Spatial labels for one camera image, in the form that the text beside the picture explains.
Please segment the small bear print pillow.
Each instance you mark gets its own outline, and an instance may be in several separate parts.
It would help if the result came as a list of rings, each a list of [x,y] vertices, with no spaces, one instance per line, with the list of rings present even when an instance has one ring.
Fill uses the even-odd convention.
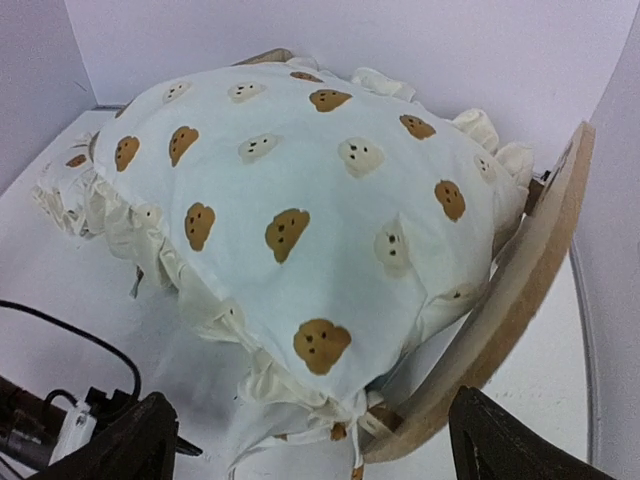
[[[36,204],[70,236],[90,239],[103,232],[89,207],[90,187],[96,181],[94,151],[99,133],[82,134],[49,159],[31,189]]]

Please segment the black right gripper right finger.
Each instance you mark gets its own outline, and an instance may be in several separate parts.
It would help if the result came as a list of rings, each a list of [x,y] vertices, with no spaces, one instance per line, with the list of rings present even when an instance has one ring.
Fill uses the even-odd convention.
[[[462,386],[448,415],[458,479],[608,479],[559,449],[475,387]]]

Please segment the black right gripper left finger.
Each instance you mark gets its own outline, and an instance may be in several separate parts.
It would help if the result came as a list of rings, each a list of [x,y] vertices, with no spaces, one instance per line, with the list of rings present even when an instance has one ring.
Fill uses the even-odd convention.
[[[153,392],[88,444],[32,477],[171,480],[177,437],[175,409]]]

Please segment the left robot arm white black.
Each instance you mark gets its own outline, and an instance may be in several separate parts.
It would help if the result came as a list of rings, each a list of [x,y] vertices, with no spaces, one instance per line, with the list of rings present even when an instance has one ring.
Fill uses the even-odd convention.
[[[121,395],[122,402],[118,406],[109,406],[107,400],[99,400],[90,405],[89,414],[96,419],[98,427],[106,428],[111,425],[138,402],[142,387],[140,371],[135,363],[119,349],[93,334],[32,307],[7,300],[1,301],[1,307],[36,317],[90,341],[117,357],[129,368],[133,375],[134,387],[129,395]],[[11,437],[18,438],[19,433],[36,447],[46,446],[51,450],[53,441],[57,439],[66,415],[64,411],[53,406],[53,400],[58,397],[64,397],[71,403],[72,407],[78,405],[78,400],[64,389],[53,390],[44,400],[17,386],[10,386],[6,381],[2,381],[1,390],[3,391],[1,395],[1,420],[7,424],[1,430],[8,435],[8,452],[11,454],[18,452],[17,443]]]

